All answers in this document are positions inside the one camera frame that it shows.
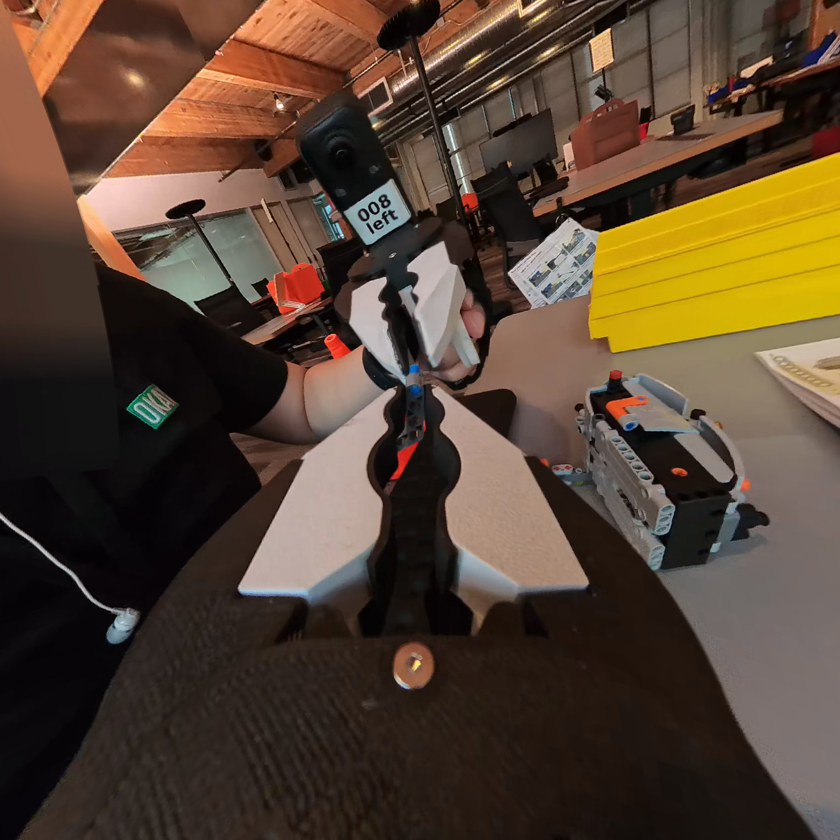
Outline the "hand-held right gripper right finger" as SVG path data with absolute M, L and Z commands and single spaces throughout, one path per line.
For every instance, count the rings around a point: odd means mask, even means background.
M 439 389 L 427 391 L 424 444 L 439 481 L 435 623 L 476 634 L 490 610 L 585 593 L 589 580 L 525 455 Z

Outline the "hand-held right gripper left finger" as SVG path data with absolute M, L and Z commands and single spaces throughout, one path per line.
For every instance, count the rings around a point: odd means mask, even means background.
M 382 526 L 382 498 L 368 474 L 373 447 L 389 429 L 392 388 L 302 459 L 238 593 L 285 596 L 341 613 L 352 635 L 371 599 L 367 562 Z

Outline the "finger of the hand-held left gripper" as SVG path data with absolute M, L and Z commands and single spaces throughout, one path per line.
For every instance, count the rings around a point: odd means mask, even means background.
M 350 327 L 375 364 L 399 384 L 407 378 L 405 314 L 387 280 L 369 280 L 352 293 Z
M 427 248 L 408 263 L 407 270 L 415 281 L 413 305 L 406 307 L 427 362 L 437 368 L 453 348 L 462 364 L 477 366 L 480 356 L 461 316 L 467 288 L 447 246 Z

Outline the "brick arm with orange claws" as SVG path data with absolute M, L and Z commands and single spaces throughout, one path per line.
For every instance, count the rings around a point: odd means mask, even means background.
M 425 386 L 424 377 L 417 363 L 411 364 L 406 378 L 405 425 L 396 443 L 397 467 L 390 485 L 401 477 L 425 432 Z

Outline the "grey brick toy robot body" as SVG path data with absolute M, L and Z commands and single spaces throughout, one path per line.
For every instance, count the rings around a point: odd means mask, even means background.
M 551 465 L 567 486 L 591 486 L 653 571 L 706 564 L 767 528 L 749 500 L 743 458 L 719 423 L 666 383 L 612 370 L 576 404 L 583 465 Z

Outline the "white instruction booklet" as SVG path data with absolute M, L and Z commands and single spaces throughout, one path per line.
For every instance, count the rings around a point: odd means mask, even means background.
M 754 356 L 802 405 L 839 428 L 839 338 L 757 351 Z

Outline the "grey desk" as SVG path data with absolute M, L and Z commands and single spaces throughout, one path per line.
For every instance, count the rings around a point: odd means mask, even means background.
M 612 369 L 674 387 L 722 424 L 767 528 L 662 582 L 694 627 L 775 782 L 819 838 L 838 838 L 838 431 L 755 353 L 838 337 L 838 317 L 612 353 L 582 297 L 501 320 L 468 393 L 509 389 L 511 440 L 579 465 L 574 405 Z

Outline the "person's left hand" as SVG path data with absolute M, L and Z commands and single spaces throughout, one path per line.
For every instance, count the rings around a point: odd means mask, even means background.
M 478 352 L 479 342 L 484 336 L 487 326 L 487 315 L 480 301 L 472 290 L 467 290 L 460 307 L 460 317 L 465 325 L 474 348 Z M 451 386 L 478 372 L 479 366 L 466 365 L 459 357 L 455 346 L 451 343 L 445 349 L 443 358 L 438 366 L 427 366 L 428 375 L 436 383 Z

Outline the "orange plastic crate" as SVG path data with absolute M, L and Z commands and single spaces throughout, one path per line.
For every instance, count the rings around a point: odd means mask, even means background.
M 320 301 L 326 291 L 317 268 L 311 264 L 298 264 L 291 272 L 278 272 L 273 278 L 270 294 L 280 314 L 296 312 L 315 301 Z

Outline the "black floor lamp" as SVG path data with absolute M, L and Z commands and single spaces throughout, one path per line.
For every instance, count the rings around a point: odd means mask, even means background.
M 171 221 L 180 219 L 187 219 L 194 228 L 197 236 L 202 240 L 207 252 L 213 258 L 217 267 L 221 270 L 223 276 L 227 280 L 229 286 L 234 287 L 235 282 L 232 278 L 228 268 L 222 261 L 215 247 L 212 245 L 208 237 L 203 231 L 202 226 L 198 222 L 196 216 L 205 209 L 207 202 L 202 198 L 194 198 L 183 203 L 178 203 L 165 211 L 165 217 Z
M 438 161 L 442 166 L 444 177 L 448 185 L 450 196 L 455 207 L 458 221 L 466 226 L 467 218 L 463 200 L 459 191 L 459 184 L 450 159 L 448 147 L 443 133 L 443 125 L 438 116 L 434 102 L 432 88 L 427 78 L 424 59 L 418 45 L 418 39 L 424 35 L 440 17 L 438 1 L 416 1 L 394 13 L 386 19 L 376 36 L 376 45 L 387 52 L 398 51 L 408 46 L 416 69 L 417 78 L 421 84 L 429 117 L 432 122 L 434 141 Z

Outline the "printed paper sheet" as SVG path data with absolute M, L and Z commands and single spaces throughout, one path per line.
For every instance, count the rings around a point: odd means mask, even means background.
M 567 219 L 509 269 L 531 309 L 590 293 L 600 233 Z

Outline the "black office chair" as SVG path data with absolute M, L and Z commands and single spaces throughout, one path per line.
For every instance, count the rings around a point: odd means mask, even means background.
M 503 251 L 505 270 L 514 267 L 549 235 L 534 216 L 507 162 L 501 162 L 473 183 L 479 210 L 487 216 Z

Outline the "black computer monitor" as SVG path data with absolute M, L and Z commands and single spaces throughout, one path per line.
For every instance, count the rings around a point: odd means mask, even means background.
M 550 109 L 538 112 L 529 119 L 479 145 L 485 173 L 506 163 L 510 173 L 518 179 L 530 175 L 541 161 L 555 161 L 558 146 Z

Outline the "long wooden table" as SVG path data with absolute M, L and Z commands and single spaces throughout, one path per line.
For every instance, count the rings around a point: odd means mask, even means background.
M 646 139 L 637 147 L 582 171 L 572 171 L 557 196 L 539 200 L 535 217 L 554 209 L 604 207 L 628 203 L 631 221 L 650 215 L 651 191 L 694 171 L 718 156 L 721 149 L 782 123 L 783 110 L 699 123 L 692 131 Z

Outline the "yellow plastic bin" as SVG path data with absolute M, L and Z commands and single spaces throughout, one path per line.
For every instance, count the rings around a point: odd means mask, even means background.
M 838 154 L 598 238 L 589 333 L 615 353 L 838 313 Z

